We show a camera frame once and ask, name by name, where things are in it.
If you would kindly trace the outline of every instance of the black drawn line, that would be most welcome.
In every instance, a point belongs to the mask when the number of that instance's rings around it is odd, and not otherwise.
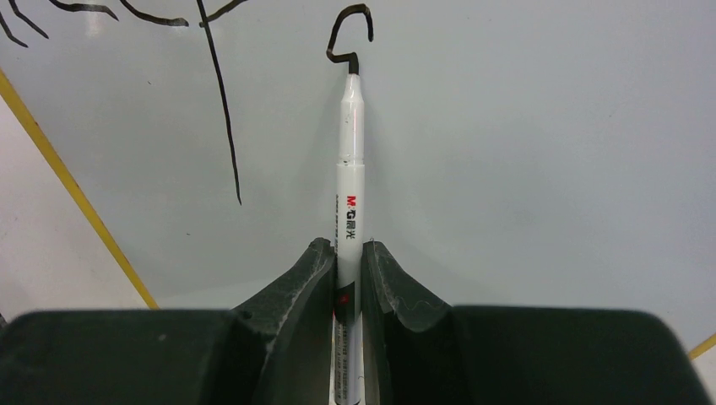
[[[8,38],[9,38],[12,42],[14,42],[14,43],[16,43],[16,44],[22,46],[23,48],[26,48],[26,47],[27,47],[27,44],[25,44],[23,41],[21,41],[21,40],[15,38],[15,35],[13,35],[13,32],[10,31],[10,27],[8,27],[8,23],[5,22],[5,19],[3,18],[3,14],[2,14],[2,13],[0,13],[0,25],[3,27],[3,31],[5,31],[5,35],[7,35]]]
[[[119,21],[117,16],[107,6],[100,6],[98,4],[80,4],[80,3],[66,4],[66,3],[61,3],[58,0],[50,0],[50,3],[52,3],[57,8],[60,8],[65,11],[69,11],[70,13],[75,13],[78,11],[91,11],[91,12],[95,12],[95,13],[105,13],[105,14],[108,14],[113,19]]]
[[[122,5],[129,10],[130,13],[134,14],[135,17],[138,19],[143,19],[144,21],[149,21],[150,23],[155,23],[159,25],[169,25],[170,27],[188,27],[189,23],[185,19],[178,18],[178,19],[164,19],[161,17],[155,17],[154,15],[142,13],[141,11],[137,10],[132,6],[132,4],[129,4],[127,0],[119,0]]]
[[[27,23],[27,25],[32,27],[33,30],[37,31],[38,34],[44,36],[47,39],[50,38],[49,36],[47,36],[45,31],[43,31],[40,27],[35,25],[35,23],[33,23],[30,19],[28,19],[26,15],[24,15],[20,12],[20,9],[18,8],[18,4],[16,3],[16,0],[9,0],[9,1],[10,1],[10,7],[13,8],[13,13],[15,13],[15,15],[18,16],[18,18],[22,19],[25,23]]]
[[[202,18],[202,21],[199,23],[200,27],[204,27],[206,24],[214,21],[218,17],[221,17],[222,15],[229,13],[231,10],[233,10],[236,6],[238,6],[241,3],[244,3],[247,0],[231,0],[228,2],[224,7],[219,8],[216,13],[211,14],[208,18],[204,19]]]
[[[221,93],[221,104],[224,106],[224,120],[226,121],[226,135],[229,137],[229,148],[231,150],[231,163],[234,165],[234,182],[236,183],[236,197],[241,204],[241,188],[239,187],[239,170],[236,167],[236,150],[234,148],[234,137],[231,134],[231,119],[229,118],[229,105],[226,102],[226,90],[224,90],[224,79],[221,77],[221,69],[219,69],[219,58],[216,56],[216,47],[214,46],[214,38],[211,37],[211,29],[209,28],[209,20],[206,18],[206,10],[203,7],[202,0],[197,0],[199,13],[202,18],[202,26],[206,33],[206,41],[209,42],[209,50],[211,51],[211,60],[214,62],[214,70],[216,71],[216,79],[219,81],[219,92]]]

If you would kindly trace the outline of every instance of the whiteboard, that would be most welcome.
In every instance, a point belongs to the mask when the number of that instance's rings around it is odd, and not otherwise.
[[[229,0],[204,0],[214,14]],[[163,307],[228,307],[333,239],[350,3],[0,13],[0,68]],[[136,7],[134,13],[126,5]],[[710,0],[369,3],[366,235],[448,302],[619,307],[716,330]],[[167,26],[138,12],[172,20]]]

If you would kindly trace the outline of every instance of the yellow line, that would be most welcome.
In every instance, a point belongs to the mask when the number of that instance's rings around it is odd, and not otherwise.
[[[706,353],[713,346],[716,346],[716,333],[689,352],[689,359],[694,360],[696,357]]]
[[[95,228],[97,235],[103,242],[105,242],[107,250],[114,256],[114,259],[117,261],[117,264],[119,264],[119,267],[122,268],[134,288],[137,289],[139,296],[142,297],[149,308],[158,308],[155,299],[152,298],[152,295],[149,293],[147,288],[144,287],[142,280],[139,278],[137,273],[134,272],[132,265],[129,264],[129,260],[127,260],[124,256],[124,253],[122,253],[122,250],[120,250],[119,246],[114,241],[114,238],[112,238],[110,231],[107,230],[107,227],[105,227],[104,223],[102,223],[100,216],[97,214],[95,209],[92,208],[90,201],[79,188],[74,178],[72,178],[67,166],[65,166],[59,155],[57,155],[57,152],[52,147],[52,144],[49,140],[47,140],[47,137],[45,137],[45,134],[40,129],[40,126],[37,125],[37,122],[27,110],[27,107],[20,99],[18,93],[13,88],[13,85],[10,84],[8,78],[5,77],[5,73],[2,69],[0,69],[0,95],[5,99],[5,102],[10,107],[10,110],[18,118],[20,125],[23,126],[25,131],[30,135],[30,138],[32,138],[32,141],[35,142],[35,145],[42,153],[42,156],[45,157],[47,163],[50,164],[50,167],[52,167],[55,171],[55,174],[59,177],[60,181],[69,192],[69,195],[74,198],[74,201],[77,203],[77,206],[82,211],[84,216],[87,218],[92,227]]]

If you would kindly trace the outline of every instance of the hook-shaped line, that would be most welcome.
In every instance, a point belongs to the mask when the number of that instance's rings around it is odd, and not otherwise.
[[[344,8],[343,11],[338,14],[334,28],[331,31],[331,39],[328,41],[326,56],[333,63],[347,62],[348,74],[358,74],[358,55],[356,55],[355,52],[334,55],[334,46],[336,38],[338,38],[340,23],[351,14],[364,14],[366,16],[366,22],[368,23],[368,40],[373,41],[373,18],[371,17],[371,10],[365,4],[354,4]]]

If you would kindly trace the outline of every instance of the white marker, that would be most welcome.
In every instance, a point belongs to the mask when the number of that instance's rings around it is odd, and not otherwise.
[[[365,219],[366,167],[363,165],[363,96],[355,53],[334,55],[340,23],[351,14],[361,13],[368,23],[368,40],[373,41],[371,11],[365,4],[340,12],[328,42],[326,55],[334,63],[348,62],[348,78],[340,101],[339,161],[336,165],[335,248],[338,279],[335,301],[335,401],[356,405],[361,401],[358,377],[361,374],[361,256]]]

